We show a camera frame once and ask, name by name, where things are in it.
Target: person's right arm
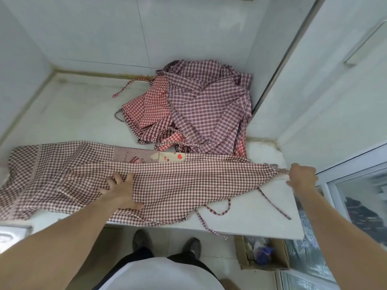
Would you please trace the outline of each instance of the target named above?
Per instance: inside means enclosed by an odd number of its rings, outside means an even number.
[[[292,164],[287,184],[300,200],[341,290],[387,289],[387,252],[342,217],[316,188],[316,169]]]

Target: cardboard box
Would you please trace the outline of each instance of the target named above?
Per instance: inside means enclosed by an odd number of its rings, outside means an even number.
[[[269,238],[269,246],[274,248],[272,253],[272,262],[270,264],[260,266],[254,261],[249,261],[244,247],[244,239],[242,235],[234,235],[236,258],[238,259],[241,269],[261,269],[264,271],[277,271],[289,269],[289,255],[286,249],[285,240]]]

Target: forearm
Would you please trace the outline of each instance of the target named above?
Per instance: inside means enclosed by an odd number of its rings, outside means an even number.
[[[295,193],[341,289],[385,289],[387,252],[343,218],[316,189]]]
[[[12,290],[65,289],[118,206],[116,199],[104,195],[2,253],[0,285]]]

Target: leg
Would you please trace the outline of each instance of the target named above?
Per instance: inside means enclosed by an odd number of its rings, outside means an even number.
[[[191,238],[184,245],[182,253],[174,254],[172,256],[167,257],[167,259],[170,259],[175,263],[191,264],[193,266],[198,266],[199,268],[205,269],[207,272],[211,273],[216,278],[215,274],[199,260],[201,251],[202,246],[200,240],[197,238]]]
[[[106,281],[108,281],[120,268],[122,268],[127,263],[133,261],[140,261],[142,259],[154,258],[152,253],[152,240],[148,233],[139,229],[133,236],[132,242],[133,253],[124,256],[120,261],[102,278],[102,280],[92,289],[97,290],[102,287]]]

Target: person's left arm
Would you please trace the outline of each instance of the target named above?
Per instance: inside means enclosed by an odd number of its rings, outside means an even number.
[[[114,173],[110,190],[83,209],[21,240],[0,254],[0,285],[9,290],[65,289],[99,233],[118,208],[142,209],[132,198],[133,174],[123,182]]]

